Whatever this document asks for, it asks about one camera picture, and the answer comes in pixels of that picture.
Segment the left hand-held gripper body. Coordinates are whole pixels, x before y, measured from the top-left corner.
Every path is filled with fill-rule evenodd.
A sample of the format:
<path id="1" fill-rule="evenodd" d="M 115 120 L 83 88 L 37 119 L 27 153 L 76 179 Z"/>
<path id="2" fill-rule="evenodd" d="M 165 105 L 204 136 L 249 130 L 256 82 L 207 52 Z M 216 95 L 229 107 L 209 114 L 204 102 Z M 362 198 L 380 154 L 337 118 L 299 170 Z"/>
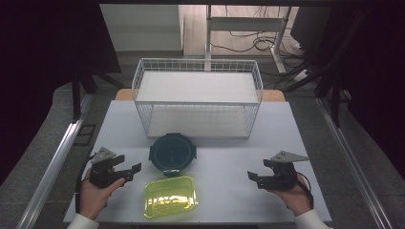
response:
<path id="1" fill-rule="evenodd" d="M 99 188 L 106 188 L 119 180 L 112 159 L 117 154 L 105 147 L 101 147 L 91 159 L 92 167 L 90 182 Z"/>

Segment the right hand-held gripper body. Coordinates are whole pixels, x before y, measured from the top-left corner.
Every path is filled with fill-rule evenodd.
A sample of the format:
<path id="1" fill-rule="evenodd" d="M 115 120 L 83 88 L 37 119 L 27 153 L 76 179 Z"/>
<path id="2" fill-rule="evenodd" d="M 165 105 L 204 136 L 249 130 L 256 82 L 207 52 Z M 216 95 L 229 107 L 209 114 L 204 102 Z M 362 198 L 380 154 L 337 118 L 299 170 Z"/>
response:
<path id="1" fill-rule="evenodd" d="M 256 183 L 259 189 L 288 191 L 297 184 L 297 172 L 294 162 L 307 161 L 307 156 L 300 156 L 287 151 L 280 151 L 271 161 L 274 167 L 270 168 L 272 176 L 258 176 Z"/>

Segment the round dark blue lidded container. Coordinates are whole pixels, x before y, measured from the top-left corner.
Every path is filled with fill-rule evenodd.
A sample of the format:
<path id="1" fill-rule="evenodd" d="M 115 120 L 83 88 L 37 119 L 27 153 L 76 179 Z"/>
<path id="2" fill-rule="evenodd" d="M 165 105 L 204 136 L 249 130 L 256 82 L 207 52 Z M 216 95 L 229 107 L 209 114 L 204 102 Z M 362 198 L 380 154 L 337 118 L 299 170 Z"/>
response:
<path id="1" fill-rule="evenodd" d="M 165 177 L 178 177 L 196 157 L 196 145 L 181 134 L 160 137 L 149 152 L 149 160 Z"/>

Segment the yellow-green plastic container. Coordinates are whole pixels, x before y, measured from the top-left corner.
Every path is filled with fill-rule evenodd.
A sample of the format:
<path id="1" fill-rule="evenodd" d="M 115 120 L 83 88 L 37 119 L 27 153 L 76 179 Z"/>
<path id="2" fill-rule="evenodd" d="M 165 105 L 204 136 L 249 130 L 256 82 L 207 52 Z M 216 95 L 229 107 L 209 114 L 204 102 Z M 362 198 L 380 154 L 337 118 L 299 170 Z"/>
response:
<path id="1" fill-rule="evenodd" d="M 149 219 L 182 214 L 198 205 L 192 177 L 170 177 L 144 187 L 144 215 Z"/>

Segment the white wire rack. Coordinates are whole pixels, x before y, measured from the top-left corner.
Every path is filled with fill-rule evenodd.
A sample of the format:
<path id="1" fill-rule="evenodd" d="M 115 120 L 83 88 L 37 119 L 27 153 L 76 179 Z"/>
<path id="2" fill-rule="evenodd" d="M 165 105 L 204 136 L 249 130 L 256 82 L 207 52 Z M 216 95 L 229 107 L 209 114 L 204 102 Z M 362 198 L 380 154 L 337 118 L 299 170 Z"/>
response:
<path id="1" fill-rule="evenodd" d="M 263 81 L 254 60 L 142 58 L 132 94 L 149 137 L 248 138 Z"/>

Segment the person's right hand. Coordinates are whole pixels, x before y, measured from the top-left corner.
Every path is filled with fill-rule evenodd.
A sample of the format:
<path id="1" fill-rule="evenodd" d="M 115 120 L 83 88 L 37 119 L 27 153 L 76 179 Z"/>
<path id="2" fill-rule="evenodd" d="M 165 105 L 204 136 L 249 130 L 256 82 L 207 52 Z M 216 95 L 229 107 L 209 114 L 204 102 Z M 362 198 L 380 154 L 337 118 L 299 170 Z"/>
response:
<path id="1" fill-rule="evenodd" d="M 295 217 L 303 215 L 312 209 L 310 200 L 301 187 L 301 185 L 307 186 L 307 184 L 301 175 L 297 175 L 297 179 L 299 183 L 288 191 L 270 190 L 270 193 L 277 195 L 284 202 Z"/>

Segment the person's left hand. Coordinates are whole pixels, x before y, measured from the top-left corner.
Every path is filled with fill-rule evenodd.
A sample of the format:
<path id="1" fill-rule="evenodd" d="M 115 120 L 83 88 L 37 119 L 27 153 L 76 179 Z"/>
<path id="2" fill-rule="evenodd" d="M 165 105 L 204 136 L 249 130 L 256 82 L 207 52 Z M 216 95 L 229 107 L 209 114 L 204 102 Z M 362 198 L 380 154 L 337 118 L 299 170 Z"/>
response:
<path id="1" fill-rule="evenodd" d="M 106 188 L 99 188 L 88 179 L 81 182 L 79 198 L 79 214 L 88 219 L 96 219 L 105 208 L 108 198 L 124 184 L 125 179 L 120 178 Z"/>

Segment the wooden table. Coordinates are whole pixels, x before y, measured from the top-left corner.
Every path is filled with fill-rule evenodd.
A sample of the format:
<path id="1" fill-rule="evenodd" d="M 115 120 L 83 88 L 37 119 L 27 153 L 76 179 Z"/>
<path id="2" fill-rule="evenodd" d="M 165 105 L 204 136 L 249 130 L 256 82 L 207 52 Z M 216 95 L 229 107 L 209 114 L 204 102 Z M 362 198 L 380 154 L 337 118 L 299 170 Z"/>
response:
<path id="1" fill-rule="evenodd" d="M 116 100 L 132 100 L 131 89 L 121 89 L 117 92 Z M 264 102 L 285 102 L 284 94 L 279 90 L 263 90 L 262 100 Z"/>

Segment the black stand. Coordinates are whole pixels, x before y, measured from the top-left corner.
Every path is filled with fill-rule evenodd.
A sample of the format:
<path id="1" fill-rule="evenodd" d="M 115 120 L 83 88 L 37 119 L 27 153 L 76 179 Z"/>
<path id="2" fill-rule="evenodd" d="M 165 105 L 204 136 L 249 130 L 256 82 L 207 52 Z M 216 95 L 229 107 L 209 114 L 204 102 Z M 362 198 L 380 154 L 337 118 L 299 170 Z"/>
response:
<path id="1" fill-rule="evenodd" d="M 337 74 L 337 67 L 334 63 L 330 62 L 324 67 L 311 72 L 305 78 L 284 88 L 283 92 L 284 93 L 292 92 L 317 78 L 321 78 L 321 80 L 318 83 L 317 87 L 315 88 L 314 94 L 316 97 L 324 97 L 327 94 L 327 92 L 331 92 L 330 118 L 333 124 L 337 128 L 339 128 L 340 124 L 338 111 L 340 102 L 341 79 Z"/>
<path id="2" fill-rule="evenodd" d="M 73 123 L 76 123 L 83 114 L 82 110 L 84 106 L 81 104 L 80 88 L 83 88 L 86 94 L 94 94 L 97 91 L 97 85 L 93 79 L 94 75 L 118 89 L 124 88 L 122 83 L 95 67 L 84 66 L 76 68 L 72 77 Z"/>

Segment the white power strip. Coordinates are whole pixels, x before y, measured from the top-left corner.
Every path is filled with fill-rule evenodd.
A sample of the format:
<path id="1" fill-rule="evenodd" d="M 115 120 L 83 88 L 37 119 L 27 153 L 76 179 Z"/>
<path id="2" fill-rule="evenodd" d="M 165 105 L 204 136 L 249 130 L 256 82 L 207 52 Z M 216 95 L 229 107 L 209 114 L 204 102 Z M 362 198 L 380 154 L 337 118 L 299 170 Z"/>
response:
<path id="1" fill-rule="evenodd" d="M 301 72 L 299 72 L 294 78 L 293 81 L 294 82 L 299 82 L 301 80 L 303 80 L 304 78 L 306 78 L 308 75 L 310 74 L 310 71 L 307 69 L 302 70 Z"/>

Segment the white cabinet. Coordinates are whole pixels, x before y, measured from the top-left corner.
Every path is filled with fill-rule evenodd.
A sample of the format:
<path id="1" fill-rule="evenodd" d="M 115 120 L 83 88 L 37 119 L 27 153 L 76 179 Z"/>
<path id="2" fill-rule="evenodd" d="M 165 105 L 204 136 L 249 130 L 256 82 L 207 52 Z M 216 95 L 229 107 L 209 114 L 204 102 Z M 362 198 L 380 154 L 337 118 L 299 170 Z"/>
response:
<path id="1" fill-rule="evenodd" d="M 183 48 L 183 13 L 179 5 L 100 4 L 117 52 Z"/>

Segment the dark monitor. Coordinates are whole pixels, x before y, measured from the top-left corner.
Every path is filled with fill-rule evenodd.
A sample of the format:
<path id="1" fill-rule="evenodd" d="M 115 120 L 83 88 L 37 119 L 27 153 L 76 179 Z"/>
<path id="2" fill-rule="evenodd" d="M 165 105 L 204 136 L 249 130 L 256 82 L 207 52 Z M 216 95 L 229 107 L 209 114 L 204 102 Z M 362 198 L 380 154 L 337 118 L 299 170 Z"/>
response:
<path id="1" fill-rule="evenodd" d="M 300 7 L 296 13 L 290 35 L 306 52 L 316 52 L 321 46 L 330 8 Z"/>

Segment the black square floor frame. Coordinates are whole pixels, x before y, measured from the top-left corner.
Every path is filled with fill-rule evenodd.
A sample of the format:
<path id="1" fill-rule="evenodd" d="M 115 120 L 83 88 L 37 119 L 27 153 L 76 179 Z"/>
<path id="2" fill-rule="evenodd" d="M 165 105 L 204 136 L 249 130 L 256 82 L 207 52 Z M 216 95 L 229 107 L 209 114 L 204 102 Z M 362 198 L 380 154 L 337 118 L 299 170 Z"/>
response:
<path id="1" fill-rule="evenodd" d="M 75 137 L 74 146 L 89 146 L 96 130 L 95 124 L 82 125 Z"/>

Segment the aluminium rail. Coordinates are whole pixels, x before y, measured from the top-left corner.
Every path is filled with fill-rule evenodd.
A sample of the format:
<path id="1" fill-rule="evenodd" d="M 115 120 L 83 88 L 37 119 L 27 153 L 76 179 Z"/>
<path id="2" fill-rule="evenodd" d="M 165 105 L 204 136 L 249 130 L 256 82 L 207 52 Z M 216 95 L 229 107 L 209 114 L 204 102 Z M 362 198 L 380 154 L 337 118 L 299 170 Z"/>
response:
<path id="1" fill-rule="evenodd" d="M 89 111 L 92 100 L 93 96 L 91 94 L 85 94 L 81 100 L 81 104 L 84 106 L 84 109 L 82 110 L 83 114 L 76 123 L 71 122 L 69 124 L 55 153 L 53 154 L 53 158 L 50 161 L 48 168 L 37 185 L 35 192 L 33 193 L 32 198 L 15 229 L 33 229 L 61 171 L 61 168 L 73 146 L 75 137 Z"/>
<path id="2" fill-rule="evenodd" d="M 328 102 L 325 99 L 316 98 L 316 103 L 321 109 L 323 117 L 330 128 L 338 148 L 348 164 L 348 168 L 352 173 L 353 179 L 359 189 L 360 194 L 369 208 L 376 226 L 378 229 L 394 229 L 394 225 L 390 222 L 387 212 L 385 211 L 379 197 L 367 180 L 347 139 L 345 138 L 341 129 L 333 121 Z"/>

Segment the white metal desk frame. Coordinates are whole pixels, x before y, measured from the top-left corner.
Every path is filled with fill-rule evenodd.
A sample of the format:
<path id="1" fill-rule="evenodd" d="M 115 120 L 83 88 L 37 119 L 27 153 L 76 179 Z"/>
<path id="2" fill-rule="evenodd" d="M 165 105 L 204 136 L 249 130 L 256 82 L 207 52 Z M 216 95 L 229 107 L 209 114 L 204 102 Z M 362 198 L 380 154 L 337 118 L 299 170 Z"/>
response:
<path id="1" fill-rule="evenodd" d="M 282 17 L 214 17 L 212 6 L 206 6 L 206 43 L 204 58 L 211 58 L 211 32 L 213 31 L 263 31 L 275 32 L 274 44 L 269 50 L 277 67 L 278 73 L 286 73 L 285 65 L 280 56 L 280 46 L 287 28 L 292 7 L 287 7 Z"/>

